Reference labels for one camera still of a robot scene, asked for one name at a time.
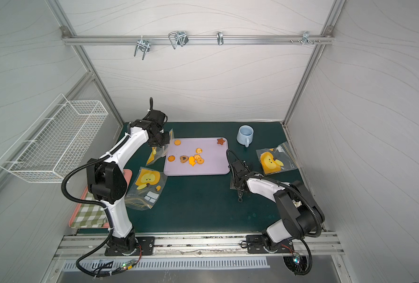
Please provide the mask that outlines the clear resealable bag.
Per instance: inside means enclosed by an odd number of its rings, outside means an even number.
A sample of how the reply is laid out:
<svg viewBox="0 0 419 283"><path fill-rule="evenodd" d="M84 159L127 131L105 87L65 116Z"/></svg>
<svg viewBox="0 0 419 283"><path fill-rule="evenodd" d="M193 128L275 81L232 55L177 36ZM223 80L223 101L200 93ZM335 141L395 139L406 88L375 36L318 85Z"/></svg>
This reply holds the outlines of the clear resealable bag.
<svg viewBox="0 0 419 283"><path fill-rule="evenodd" d="M256 150L265 175L288 172L298 169L298 165L287 141L274 148Z"/></svg>

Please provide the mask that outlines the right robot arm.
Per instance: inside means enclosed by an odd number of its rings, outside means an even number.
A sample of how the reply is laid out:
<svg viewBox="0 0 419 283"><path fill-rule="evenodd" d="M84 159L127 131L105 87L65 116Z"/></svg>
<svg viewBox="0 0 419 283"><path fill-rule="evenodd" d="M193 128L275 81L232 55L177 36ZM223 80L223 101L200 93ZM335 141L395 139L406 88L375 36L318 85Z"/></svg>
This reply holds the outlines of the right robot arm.
<svg viewBox="0 0 419 283"><path fill-rule="evenodd" d="M261 246L267 253L276 253L284 248L294 254L291 246L286 245L288 242L321 235L325 216L304 183L280 182L251 171L246 162L230 149L226 151L226 157L231 173L230 188L237 191L238 201L242 202L245 194L257 194L274 202L279 211L280 220L253 241L247 241L248 245Z"/></svg>

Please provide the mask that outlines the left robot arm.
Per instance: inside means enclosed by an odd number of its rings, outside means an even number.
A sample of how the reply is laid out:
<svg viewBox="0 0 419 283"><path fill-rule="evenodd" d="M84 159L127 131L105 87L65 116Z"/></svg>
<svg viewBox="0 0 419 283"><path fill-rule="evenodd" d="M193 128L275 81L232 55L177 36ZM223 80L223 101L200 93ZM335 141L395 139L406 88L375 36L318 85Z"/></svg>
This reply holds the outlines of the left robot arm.
<svg viewBox="0 0 419 283"><path fill-rule="evenodd" d="M103 243L76 260L77 269L84 274L92 278L105 278L128 271L139 263L136 260L129 261L112 271L107 270L107 265L97 267L92 271L81 265L81 261L104 246L115 248L119 253L128 255L142 251L125 205L128 183L123 172L129 159L143 144L157 147L170 142L169 132L164 130L167 120L167 115L155 110L154 101L150 100L145 117L130 122L123 139L118 141L111 150L98 159L89 159L86 164L73 169L63 178L61 192L64 197L78 204L100 207L109 224L109 234ZM93 194L94 200L75 198L67 190L71 177L80 171L86 172L88 192Z"/></svg>

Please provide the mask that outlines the resealable bag table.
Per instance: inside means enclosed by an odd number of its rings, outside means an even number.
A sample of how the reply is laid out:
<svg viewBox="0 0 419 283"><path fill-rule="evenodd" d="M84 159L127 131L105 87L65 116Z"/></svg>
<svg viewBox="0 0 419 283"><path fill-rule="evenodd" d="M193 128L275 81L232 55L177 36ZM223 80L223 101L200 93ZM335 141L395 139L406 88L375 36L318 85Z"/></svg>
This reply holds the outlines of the resealable bag table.
<svg viewBox="0 0 419 283"><path fill-rule="evenodd" d="M169 131L169 143L166 144L166 145L164 145L164 146L162 146L162 147L153 147L152 148L152 152L151 152L151 154L150 154L150 156L149 156L149 158L147 160L146 165L147 166L152 165L158 159L165 157L167 155L167 153L168 153L168 148L172 144L173 140L174 140L174 130L171 129Z"/></svg>

